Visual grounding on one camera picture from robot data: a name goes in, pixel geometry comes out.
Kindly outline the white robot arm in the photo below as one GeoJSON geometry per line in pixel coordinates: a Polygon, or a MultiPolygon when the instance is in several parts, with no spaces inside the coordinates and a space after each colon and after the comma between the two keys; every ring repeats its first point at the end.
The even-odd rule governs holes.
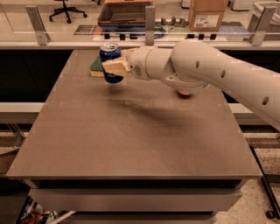
{"type": "Polygon", "coordinates": [[[102,66],[110,74],[162,81],[188,94],[215,86],[280,130],[280,75],[230,57],[203,41],[186,39],[172,49],[141,46],[123,50],[119,58],[102,66]]]}

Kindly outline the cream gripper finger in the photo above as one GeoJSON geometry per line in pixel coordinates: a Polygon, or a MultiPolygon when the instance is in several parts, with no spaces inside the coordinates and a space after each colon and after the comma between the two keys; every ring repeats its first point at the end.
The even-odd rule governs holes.
{"type": "Polygon", "coordinates": [[[129,58],[136,50],[136,48],[123,49],[121,50],[121,55],[123,57],[129,58]]]}
{"type": "Polygon", "coordinates": [[[109,73],[119,76],[126,76],[130,72],[129,63],[126,57],[110,59],[101,63],[103,69],[109,73]]]}

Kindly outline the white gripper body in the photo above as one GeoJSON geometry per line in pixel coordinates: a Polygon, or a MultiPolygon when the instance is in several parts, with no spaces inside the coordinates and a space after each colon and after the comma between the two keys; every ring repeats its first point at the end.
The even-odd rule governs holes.
{"type": "Polygon", "coordinates": [[[151,79],[146,64],[152,50],[152,46],[141,46],[128,56],[129,68],[135,78],[145,81],[151,79]]]}

